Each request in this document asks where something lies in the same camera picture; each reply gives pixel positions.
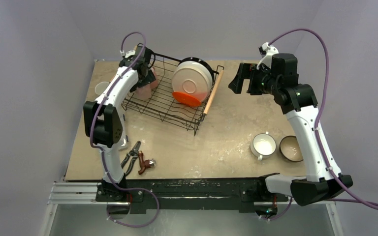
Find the red rimmed plate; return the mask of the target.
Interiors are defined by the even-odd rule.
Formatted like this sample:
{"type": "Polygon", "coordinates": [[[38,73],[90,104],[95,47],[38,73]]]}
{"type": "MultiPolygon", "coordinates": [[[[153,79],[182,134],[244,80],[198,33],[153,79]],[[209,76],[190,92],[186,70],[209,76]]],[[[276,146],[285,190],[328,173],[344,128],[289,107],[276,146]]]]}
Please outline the red rimmed plate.
{"type": "Polygon", "coordinates": [[[180,61],[180,63],[178,64],[177,67],[181,67],[182,64],[184,64],[184,63],[186,63],[188,61],[190,61],[190,62],[197,62],[200,65],[202,65],[203,67],[205,67],[206,70],[208,71],[208,75],[210,77],[211,83],[213,84],[215,82],[214,70],[211,68],[211,66],[206,61],[204,61],[204,60],[202,60],[200,58],[196,58],[196,57],[184,58],[183,60],[180,61]]]}

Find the orange plate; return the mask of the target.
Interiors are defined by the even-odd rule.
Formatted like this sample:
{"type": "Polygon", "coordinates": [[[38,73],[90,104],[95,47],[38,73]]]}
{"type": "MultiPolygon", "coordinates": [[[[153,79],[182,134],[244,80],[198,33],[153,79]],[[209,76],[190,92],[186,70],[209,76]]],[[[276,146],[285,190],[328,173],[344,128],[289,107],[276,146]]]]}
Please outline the orange plate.
{"type": "Polygon", "coordinates": [[[172,92],[172,96],[177,102],[189,107],[198,107],[201,105],[201,101],[199,101],[197,98],[183,92],[172,92]]]}

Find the light pink mug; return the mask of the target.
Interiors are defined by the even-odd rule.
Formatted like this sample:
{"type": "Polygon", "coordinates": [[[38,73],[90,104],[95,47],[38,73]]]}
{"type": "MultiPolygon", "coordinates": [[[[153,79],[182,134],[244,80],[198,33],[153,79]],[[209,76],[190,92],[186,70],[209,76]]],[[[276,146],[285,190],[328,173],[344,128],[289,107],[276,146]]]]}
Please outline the light pink mug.
{"type": "Polygon", "coordinates": [[[151,97],[151,92],[152,89],[150,85],[145,85],[135,90],[134,97],[144,101],[151,97]]]}

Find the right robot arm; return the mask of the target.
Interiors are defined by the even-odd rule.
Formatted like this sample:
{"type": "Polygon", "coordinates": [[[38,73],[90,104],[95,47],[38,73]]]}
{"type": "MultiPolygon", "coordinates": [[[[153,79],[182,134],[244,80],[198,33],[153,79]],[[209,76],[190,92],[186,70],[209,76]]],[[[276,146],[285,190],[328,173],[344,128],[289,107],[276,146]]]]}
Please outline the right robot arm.
{"type": "Polygon", "coordinates": [[[298,82],[297,65],[297,57],[286,53],[272,55],[269,64],[242,62],[228,87],[240,94],[244,80],[249,80],[248,94],[272,95],[295,133],[305,162],[304,177],[278,173],[261,176],[263,183],[257,186],[258,197],[268,200],[278,193],[306,206],[340,195],[353,185],[353,180],[343,174],[330,152],[317,118],[314,90],[298,82]]]}

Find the pink rimmed large plate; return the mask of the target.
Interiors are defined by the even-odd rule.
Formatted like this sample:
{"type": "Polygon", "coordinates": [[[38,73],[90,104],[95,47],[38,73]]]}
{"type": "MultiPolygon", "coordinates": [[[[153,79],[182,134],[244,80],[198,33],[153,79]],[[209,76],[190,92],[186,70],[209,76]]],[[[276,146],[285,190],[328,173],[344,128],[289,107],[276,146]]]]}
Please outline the pink rimmed large plate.
{"type": "Polygon", "coordinates": [[[184,69],[175,76],[173,74],[171,84],[173,91],[186,93],[201,102],[208,98],[211,92],[203,75],[194,69],[184,69]]]}

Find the white enamel mug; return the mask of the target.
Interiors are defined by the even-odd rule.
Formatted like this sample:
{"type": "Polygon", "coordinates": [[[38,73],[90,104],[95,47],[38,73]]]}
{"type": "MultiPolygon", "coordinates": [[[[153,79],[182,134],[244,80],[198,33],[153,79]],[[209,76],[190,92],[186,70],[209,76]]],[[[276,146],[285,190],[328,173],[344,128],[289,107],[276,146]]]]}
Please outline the white enamel mug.
{"type": "Polygon", "coordinates": [[[258,161],[267,159],[276,151],[276,141],[269,132],[255,135],[250,143],[250,150],[258,161]]]}

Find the black wire dish rack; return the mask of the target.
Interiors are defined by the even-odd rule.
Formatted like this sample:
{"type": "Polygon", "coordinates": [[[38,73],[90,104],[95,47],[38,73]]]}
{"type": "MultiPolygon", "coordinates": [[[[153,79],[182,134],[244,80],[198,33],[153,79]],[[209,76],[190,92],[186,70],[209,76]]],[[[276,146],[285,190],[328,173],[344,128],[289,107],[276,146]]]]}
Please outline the black wire dish rack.
{"type": "MultiPolygon", "coordinates": [[[[204,113],[205,107],[209,102],[206,98],[198,107],[189,107],[177,102],[172,96],[172,74],[175,72],[178,64],[183,59],[176,59],[170,56],[152,52],[149,65],[153,67],[157,73],[159,81],[158,87],[153,89],[151,97],[147,100],[140,100],[134,97],[134,93],[129,93],[122,103],[122,108],[126,110],[134,110],[140,114],[144,114],[153,118],[157,118],[162,122],[178,126],[187,131],[192,131],[196,135],[200,124],[206,117],[204,113]]],[[[224,67],[218,65],[214,70],[215,81],[224,67]]]]}

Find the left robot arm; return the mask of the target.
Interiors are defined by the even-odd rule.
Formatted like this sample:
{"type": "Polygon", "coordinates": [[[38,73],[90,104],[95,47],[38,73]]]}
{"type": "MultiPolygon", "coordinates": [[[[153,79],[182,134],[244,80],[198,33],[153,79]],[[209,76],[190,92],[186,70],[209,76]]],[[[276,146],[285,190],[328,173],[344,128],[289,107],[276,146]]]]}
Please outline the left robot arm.
{"type": "Polygon", "coordinates": [[[151,70],[152,50],[138,44],[120,61],[118,70],[105,91],[83,106],[85,133],[93,148],[98,149],[103,166],[103,178],[97,194],[121,201],[127,195],[125,174],[119,150],[127,145],[125,118],[121,104],[130,92],[149,87],[155,80],[151,70]]]}

